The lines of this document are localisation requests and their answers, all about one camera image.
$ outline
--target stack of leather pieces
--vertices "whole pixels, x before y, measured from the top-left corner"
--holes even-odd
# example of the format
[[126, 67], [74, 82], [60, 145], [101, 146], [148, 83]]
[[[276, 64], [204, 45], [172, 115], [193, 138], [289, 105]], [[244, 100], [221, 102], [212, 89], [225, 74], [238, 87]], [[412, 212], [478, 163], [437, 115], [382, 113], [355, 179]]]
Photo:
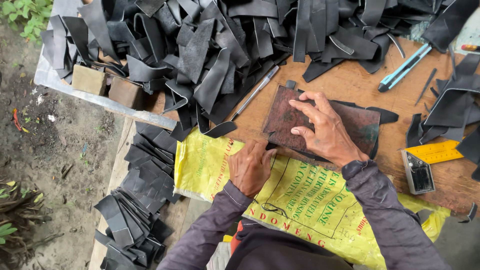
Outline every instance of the stack of leather pieces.
[[437, 89], [432, 91], [437, 100], [425, 120], [422, 121], [421, 113], [413, 115], [407, 131], [407, 147], [426, 144], [439, 136], [458, 141], [457, 151], [479, 165], [472, 179], [480, 182], [480, 128], [465, 134], [466, 127], [480, 122], [480, 107], [475, 101], [480, 93], [480, 75], [475, 73], [479, 63], [480, 55], [467, 54], [453, 66], [448, 80], [436, 79]]
[[[179, 115], [171, 134], [179, 141], [196, 125], [202, 134], [218, 137], [237, 128], [226, 117], [288, 56], [299, 62], [310, 56], [303, 75], [307, 82], [343, 60], [358, 60], [373, 73], [391, 41], [403, 53], [394, 36], [434, 21], [448, 5], [433, 0], [92, 0], [78, 7], [81, 17], [50, 19], [53, 29], [42, 33], [43, 54], [67, 82], [72, 67], [81, 64], [141, 83], [148, 94], [164, 91], [164, 112]], [[457, 29], [468, 16], [444, 16], [444, 21]], [[452, 35], [435, 29], [440, 36]], [[99, 57], [99, 49], [108, 61]]]
[[127, 176], [94, 206], [108, 224], [105, 234], [95, 234], [108, 248], [103, 270], [147, 269], [163, 257], [162, 243], [172, 230], [159, 219], [159, 210], [180, 197], [173, 193], [172, 178], [177, 141], [169, 135], [160, 127], [137, 122], [137, 134], [125, 156], [130, 162]]

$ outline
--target sleeve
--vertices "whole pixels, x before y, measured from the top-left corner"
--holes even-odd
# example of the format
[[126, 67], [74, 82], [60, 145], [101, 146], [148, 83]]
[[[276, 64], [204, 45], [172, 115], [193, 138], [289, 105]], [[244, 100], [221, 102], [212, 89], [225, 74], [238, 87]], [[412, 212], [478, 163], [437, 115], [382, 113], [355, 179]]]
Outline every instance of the sleeve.
[[352, 161], [342, 174], [363, 207], [387, 269], [452, 269], [422, 230], [418, 216], [398, 201], [394, 185], [376, 162]]
[[225, 232], [252, 201], [229, 180], [215, 195], [211, 208], [168, 251], [157, 270], [203, 269]]

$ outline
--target person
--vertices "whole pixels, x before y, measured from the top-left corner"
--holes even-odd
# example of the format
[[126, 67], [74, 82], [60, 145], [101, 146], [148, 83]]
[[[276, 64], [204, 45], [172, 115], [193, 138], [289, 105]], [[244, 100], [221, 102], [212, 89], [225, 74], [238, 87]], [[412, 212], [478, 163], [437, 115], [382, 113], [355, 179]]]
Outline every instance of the person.
[[[305, 140], [308, 150], [342, 168], [348, 189], [362, 206], [372, 227], [387, 269], [451, 269], [422, 230], [418, 216], [398, 201], [391, 181], [379, 171], [375, 161], [352, 142], [325, 94], [304, 92], [299, 99], [315, 101], [315, 107], [301, 101], [289, 101], [292, 107], [309, 117], [315, 131], [299, 126], [291, 132]], [[230, 180], [216, 194], [211, 208], [167, 253], [157, 270], [201, 270], [205, 267], [227, 229], [252, 203], [270, 177], [270, 158], [276, 150], [265, 151], [266, 144], [248, 141], [229, 157]], [[352, 269], [333, 253], [291, 234], [267, 229], [247, 219], [241, 224], [243, 229], [235, 237], [240, 243], [228, 261], [227, 270]]]

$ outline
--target blue utility knife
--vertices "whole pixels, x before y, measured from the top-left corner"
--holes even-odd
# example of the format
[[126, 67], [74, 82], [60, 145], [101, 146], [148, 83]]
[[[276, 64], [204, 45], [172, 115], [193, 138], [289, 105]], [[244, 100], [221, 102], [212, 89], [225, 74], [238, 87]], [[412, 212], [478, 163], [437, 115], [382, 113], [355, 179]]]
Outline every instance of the blue utility knife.
[[387, 75], [378, 86], [378, 91], [386, 92], [396, 85], [420, 60], [432, 49], [427, 43], [420, 47], [410, 58], [408, 58], [395, 72]]

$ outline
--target man's right hand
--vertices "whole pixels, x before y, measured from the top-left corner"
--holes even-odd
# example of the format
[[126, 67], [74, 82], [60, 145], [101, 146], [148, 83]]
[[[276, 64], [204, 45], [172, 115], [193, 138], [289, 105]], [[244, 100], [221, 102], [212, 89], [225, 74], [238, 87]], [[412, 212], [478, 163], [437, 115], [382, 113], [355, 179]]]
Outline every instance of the man's right hand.
[[316, 106], [296, 100], [290, 100], [292, 107], [302, 111], [315, 125], [315, 132], [304, 126], [292, 128], [294, 135], [301, 135], [307, 143], [307, 149], [328, 159], [338, 167], [354, 160], [366, 161], [369, 157], [362, 153], [347, 134], [340, 116], [333, 110], [322, 92], [304, 92], [300, 100], [315, 100]]

